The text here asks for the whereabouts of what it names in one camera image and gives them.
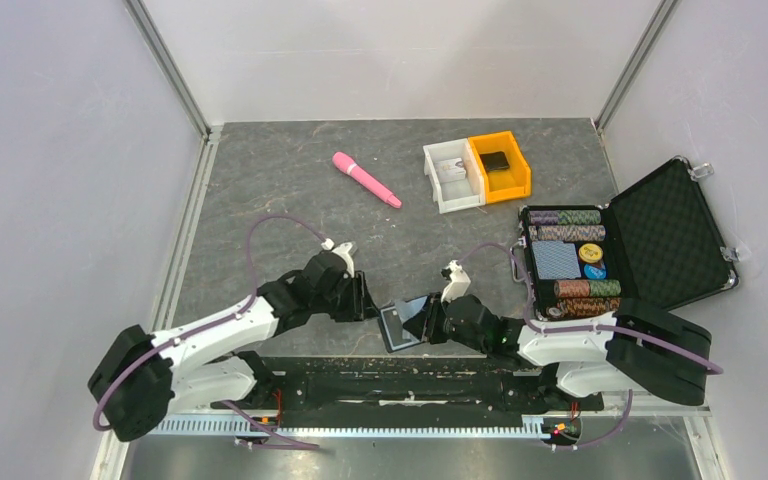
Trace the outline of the black leather card holder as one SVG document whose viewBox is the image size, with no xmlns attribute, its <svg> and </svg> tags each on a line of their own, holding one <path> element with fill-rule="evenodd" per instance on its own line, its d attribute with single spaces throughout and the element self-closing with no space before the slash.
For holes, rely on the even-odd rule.
<svg viewBox="0 0 768 480">
<path fill-rule="evenodd" d="M 421 333 L 409 331 L 407 323 L 423 312 L 427 300 L 427 295 L 407 301 L 397 300 L 380 309 L 378 324 L 388 353 L 412 348 L 423 342 Z"/>
</svg>

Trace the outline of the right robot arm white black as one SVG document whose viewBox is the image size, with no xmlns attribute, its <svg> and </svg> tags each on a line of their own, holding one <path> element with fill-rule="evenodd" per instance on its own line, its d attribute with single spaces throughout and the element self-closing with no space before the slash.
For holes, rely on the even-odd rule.
<svg viewBox="0 0 768 480">
<path fill-rule="evenodd" d="M 455 342 L 507 368 L 548 369 L 537 392 L 551 408 L 614 391 L 700 406 L 708 378 L 724 372 L 709 358 L 707 329 L 637 299 L 595 317 L 549 322 L 496 315 L 474 295 L 429 297 L 400 326 L 421 343 Z"/>
</svg>

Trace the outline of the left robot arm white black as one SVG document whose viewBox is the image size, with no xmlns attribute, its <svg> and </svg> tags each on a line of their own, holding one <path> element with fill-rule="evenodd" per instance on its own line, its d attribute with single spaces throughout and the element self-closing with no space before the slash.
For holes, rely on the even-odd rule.
<svg viewBox="0 0 768 480">
<path fill-rule="evenodd" d="M 88 381 L 97 402 L 95 428 L 130 442 L 169 414 L 220 401 L 266 405 L 274 381 L 241 348 L 300 328 L 314 315 L 336 322 L 377 316 L 365 276 L 355 267 L 354 248 L 345 242 L 323 250 L 303 269 L 184 326 L 151 333 L 139 325 L 122 330 Z"/>
</svg>

